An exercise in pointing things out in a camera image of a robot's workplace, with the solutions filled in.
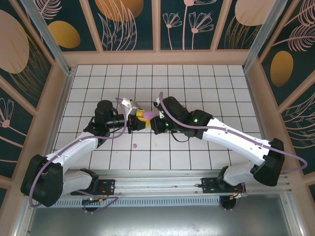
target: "white grid floor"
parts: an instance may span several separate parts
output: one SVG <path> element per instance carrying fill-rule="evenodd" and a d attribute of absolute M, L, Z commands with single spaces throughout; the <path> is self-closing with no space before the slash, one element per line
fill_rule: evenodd
<path fill-rule="evenodd" d="M 240 65 L 79 65 L 54 150 L 80 135 L 98 101 L 110 100 L 117 107 L 115 97 L 125 97 L 150 111 L 156 110 L 152 102 L 161 91 L 164 97 L 174 96 L 189 111 L 204 110 L 233 128 L 261 138 Z M 182 134 L 175 135 L 186 140 Z M 212 142 L 191 138 L 179 143 L 169 133 L 155 135 L 146 129 L 106 141 L 71 169 L 206 170 L 247 161 Z"/>

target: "white floor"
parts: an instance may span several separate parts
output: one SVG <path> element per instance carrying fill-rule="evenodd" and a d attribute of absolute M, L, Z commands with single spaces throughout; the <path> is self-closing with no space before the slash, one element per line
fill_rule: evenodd
<path fill-rule="evenodd" d="M 156 110 L 152 101 L 161 91 L 164 97 L 174 96 L 189 111 L 204 110 L 261 138 L 240 65 L 79 65 L 54 149 L 79 136 L 98 101 L 110 100 L 117 107 L 115 97 L 125 97 L 150 111 Z M 186 140 L 182 134 L 176 136 Z M 205 170 L 244 162 L 247 159 L 215 143 L 197 138 L 179 143 L 169 133 L 155 135 L 146 129 L 106 141 L 71 169 Z"/>

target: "enclosure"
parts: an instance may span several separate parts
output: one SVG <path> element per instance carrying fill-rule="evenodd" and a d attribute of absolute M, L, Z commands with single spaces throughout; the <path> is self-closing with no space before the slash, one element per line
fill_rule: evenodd
<path fill-rule="evenodd" d="M 314 27 L 314 0 L 1 1 L 0 235 L 315 234 Z M 257 140 L 282 140 L 308 166 L 275 187 L 246 183 L 248 196 L 224 212 L 198 184 L 248 159 L 147 127 L 69 169 L 114 179 L 116 204 L 96 216 L 76 209 L 84 196 L 29 206 L 20 188 L 32 157 L 79 137 L 100 100 L 158 115 L 161 91 Z M 283 169 L 301 166 L 286 156 Z"/>

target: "robotic arm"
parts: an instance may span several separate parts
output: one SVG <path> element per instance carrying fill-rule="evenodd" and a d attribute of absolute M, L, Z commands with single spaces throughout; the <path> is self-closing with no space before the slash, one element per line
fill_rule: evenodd
<path fill-rule="evenodd" d="M 221 130 L 185 128 L 179 125 L 178 122 L 174 122 L 174 120 L 166 114 L 159 99 L 154 103 L 154 106 L 159 110 L 159 116 L 149 121 L 142 117 L 143 110 L 139 109 L 136 102 L 123 99 L 122 104 L 125 106 L 127 114 L 128 132 L 131 133 L 134 130 L 144 129 L 150 123 L 155 134 L 165 133 L 167 131 L 180 132 L 187 137 L 196 137 L 201 140 L 221 144 L 242 154 L 250 160 L 249 163 L 222 168 L 217 178 L 217 184 L 223 191 L 231 186 L 236 186 L 254 179 L 268 186 L 275 186 L 277 184 L 284 162 L 284 155 L 255 145 L 251 140 L 258 141 L 264 144 L 264 146 L 274 147 L 280 150 L 283 150 L 282 141 L 277 139 L 274 139 L 272 142 L 268 140 L 258 140 L 257 138 L 225 125 L 209 113 L 201 110 L 189 112 L 174 97 L 164 99 L 163 103 L 167 111 L 177 121 L 185 125 L 220 127 Z M 46 207 L 50 207 L 62 194 L 77 190 L 84 190 L 86 193 L 90 194 L 95 193 L 99 187 L 97 174 L 87 169 L 81 169 L 71 174 L 66 174 L 66 171 L 83 155 L 97 149 L 105 142 L 105 139 L 99 139 L 97 137 L 109 137 L 110 129 L 122 128 L 124 124 L 124 115 L 118 114 L 110 101 L 100 101 L 95 110 L 95 117 L 91 119 L 89 125 L 84 129 L 84 132 L 76 140 L 45 157 L 36 155 L 31 159 L 21 186 L 21 192 L 28 196 L 30 195 L 32 184 L 40 169 L 57 155 L 57 158 L 54 159 L 40 175 L 35 185 L 32 198 Z M 246 138 L 244 139 L 233 135 L 227 132 L 227 130 L 232 130 Z"/>

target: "small pink object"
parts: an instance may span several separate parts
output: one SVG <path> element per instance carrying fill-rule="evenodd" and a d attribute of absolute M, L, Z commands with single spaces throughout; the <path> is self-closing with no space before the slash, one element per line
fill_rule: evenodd
<path fill-rule="evenodd" d="M 148 112 L 144 112 L 143 113 L 143 118 L 144 119 L 148 119 L 148 120 L 151 120 L 151 119 L 153 119 L 156 116 L 157 116 L 156 112 L 154 112 L 154 111 L 148 111 Z"/>

